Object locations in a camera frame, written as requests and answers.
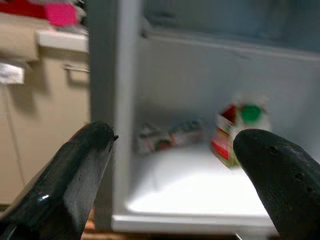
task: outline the white paper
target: white paper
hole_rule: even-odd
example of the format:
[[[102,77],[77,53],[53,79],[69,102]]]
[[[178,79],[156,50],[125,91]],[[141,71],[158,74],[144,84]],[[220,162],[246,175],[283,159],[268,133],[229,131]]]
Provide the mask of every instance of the white paper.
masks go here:
[[[0,63],[0,84],[24,84],[24,75],[22,67]]]

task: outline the white refrigerator wall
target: white refrigerator wall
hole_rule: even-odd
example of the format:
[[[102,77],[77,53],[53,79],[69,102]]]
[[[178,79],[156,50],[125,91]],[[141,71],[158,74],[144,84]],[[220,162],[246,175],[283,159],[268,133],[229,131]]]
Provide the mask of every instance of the white refrigerator wall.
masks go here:
[[[318,157],[320,57],[277,49],[249,51],[165,38],[144,39],[136,92],[136,127],[215,116],[238,93],[268,98],[272,129]]]

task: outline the beige cabinet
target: beige cabinet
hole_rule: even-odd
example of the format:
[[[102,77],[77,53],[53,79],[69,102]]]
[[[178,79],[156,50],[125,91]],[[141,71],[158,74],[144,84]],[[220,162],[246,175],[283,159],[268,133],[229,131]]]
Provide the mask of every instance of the beige cabinet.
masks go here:
[[[24,85],[8,86],[8,105],[27,183],[79,128],[90,120],[88,54],[40,48]]]
[[[7,100],[6,86],[0,85],[0,205],[11,203],[24,186]]]

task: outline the cabinet handle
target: cabinet handle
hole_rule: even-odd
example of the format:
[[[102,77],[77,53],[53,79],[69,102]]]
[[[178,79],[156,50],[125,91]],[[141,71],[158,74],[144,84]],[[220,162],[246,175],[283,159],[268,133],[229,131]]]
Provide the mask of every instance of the cabinet handle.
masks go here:
[[[69,64],[64,64],[63,69],[65,71],[77,71],[77,72],[85,72],[85,73],[90,73],[90,70],[85,67],[79,67],[79,66],[72,66]]]

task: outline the open refrigerator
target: open refrigerator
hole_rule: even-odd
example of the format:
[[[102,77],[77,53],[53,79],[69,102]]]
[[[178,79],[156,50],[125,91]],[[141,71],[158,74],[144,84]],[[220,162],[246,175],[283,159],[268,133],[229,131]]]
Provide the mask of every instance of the open refrigerator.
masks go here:
[[[320,1],[120,0],[112,228],[124,232],[277,231],[249,178],[209,141],[142,155],[141,124],[216,115],[238,92],[268,97],[272,132],[320,160]]]

